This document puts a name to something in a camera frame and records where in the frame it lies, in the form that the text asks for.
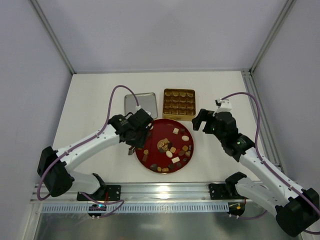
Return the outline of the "metal tongs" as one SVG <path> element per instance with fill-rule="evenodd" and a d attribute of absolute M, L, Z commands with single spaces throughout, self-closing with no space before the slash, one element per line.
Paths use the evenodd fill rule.
<path fill-rule="evenodd" d="M 136 152 L 136 148 L 135 148 L 134 146 L 131 146 L 131 147 L 128 149 L 128 155 L 129 155 L 129 156 L 132 156 L 135 152 Z"/>

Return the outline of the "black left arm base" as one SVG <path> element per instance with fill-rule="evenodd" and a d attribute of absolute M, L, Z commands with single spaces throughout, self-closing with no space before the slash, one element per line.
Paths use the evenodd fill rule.
<path fill-rule="evenodd" d="M 82 192 L 77 193 L 77 201 L 118 201 L 121 199 L 121 185 L 105 185 L 101 186 L 96 192 L 92 194 Z"/>

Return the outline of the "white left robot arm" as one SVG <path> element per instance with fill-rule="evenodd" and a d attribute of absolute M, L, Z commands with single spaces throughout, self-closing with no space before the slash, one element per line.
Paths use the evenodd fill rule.
<path fill-rule="evenodd" d="M 45 185 L 50 197 L 75 191 L 85 198 L 103 200 L 107 185 L 102 178 L 96 173 L 84 174 L 75 169 L 100 151 L 120 143 L 131 149 L 143 148 L 153 123 L 153 118 L 139 109 L 129 117 L 114 115 L 102 129 L 67 147 L 57 150 L 46 147 L 41 152 L 37 167 L 39 186 Z"/>

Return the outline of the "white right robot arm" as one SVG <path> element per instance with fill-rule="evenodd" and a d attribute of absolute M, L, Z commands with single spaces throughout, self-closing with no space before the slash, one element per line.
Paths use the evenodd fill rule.
<path fill-rule="evenodd" d="M 319 194 L 313 188 L 304 189 L 259 154 L 256 144 L 239 132 L 230 112 L 201 109 L 191 122 L 195 131 L 205 123 L 202 131 L 214 135 L 227 155 L 263 182 L 258 185 L 241 172 L 233 175 L 236 192 L 272 214 L 286 234 L 296 237 L 320 219 Z"/>

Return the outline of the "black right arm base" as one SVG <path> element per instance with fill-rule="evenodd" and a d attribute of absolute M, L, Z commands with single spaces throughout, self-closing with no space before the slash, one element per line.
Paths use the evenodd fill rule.
<path fill-rule="evenodd" d="M 242 200 L 244 199 L 237 190 L 236 184 L 247 176 L 242 172 L 236 172 L 225 179 L 224 183 L 210 183 L 208 185 L 211 200 Z"/>

